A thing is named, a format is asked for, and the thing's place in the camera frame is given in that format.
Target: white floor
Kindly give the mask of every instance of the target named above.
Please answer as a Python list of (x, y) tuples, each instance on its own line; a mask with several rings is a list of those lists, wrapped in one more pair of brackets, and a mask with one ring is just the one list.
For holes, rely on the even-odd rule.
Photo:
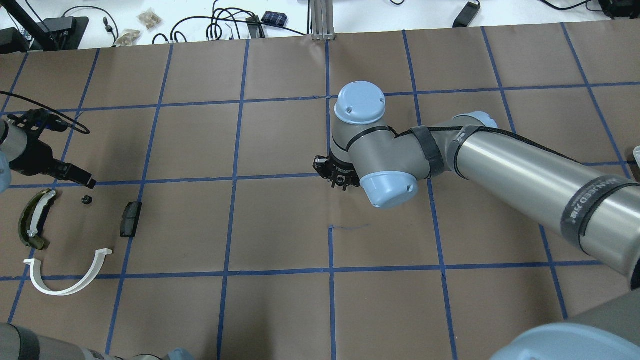
[[(553, 10), (538, 0), (481, 0), (482, 7), (471, 26), (500, 26), (515, 24), (544, 24), (551, 22), (578, 22), (609, 20), (603, 13), (589, 12), (584, 6), (573, 10)], [(582, 0), (549, 0), (556, 6), (570, 6)], [(24, 0), (18, 1), (32, 14)], [(393, 31), (401, 29), (450, 28), (467, 0), (405, 0), (395, 6), (389, 0), (334, 0), (335, 30), (337, 33), (360, 33)], [(143, 30), (138, 45), (151, 44), (157, 33), (169, 34), (173, 25), (189, 16), (211, 16), (212, 0), (30, 0), (33, 8), (44, 19), (59, 17), (72, 7), (79, 5), (98, 6), (109, 11), (117, 21), (120, 33), (124, 29)], [(219, 0), (217, 8), (237, 7), (250, 10), (258, 16), (265, 11), (284, 12), (289, 17), (287, 27), (305, 33), (307, 28), (307, 0)], [(597, 1), (590, 5), (600, 9)], [(147, 31), (137, 16), (149, 9), (164, 20), (156, 28)], [(74, 10), (69, 15), (86, 16), (90, 23), (81, 43), (81, 49), (109, 47), (113, 42), (102, 24), (104, 13), (98, 10)], [(205, 19), (188, 20), (178, 28), (190, 42), (205, 41)], [(12, 27), (13, 22), (6, 10), (0, 10), (0, 29)], [(248, 31), (240, 24), (241, 37), (247, 38)], [(223, 26), (224, 38), (230, 36), (228, 27)], [(295, 35), (280, 29), (267, 29), (267, 37)]]

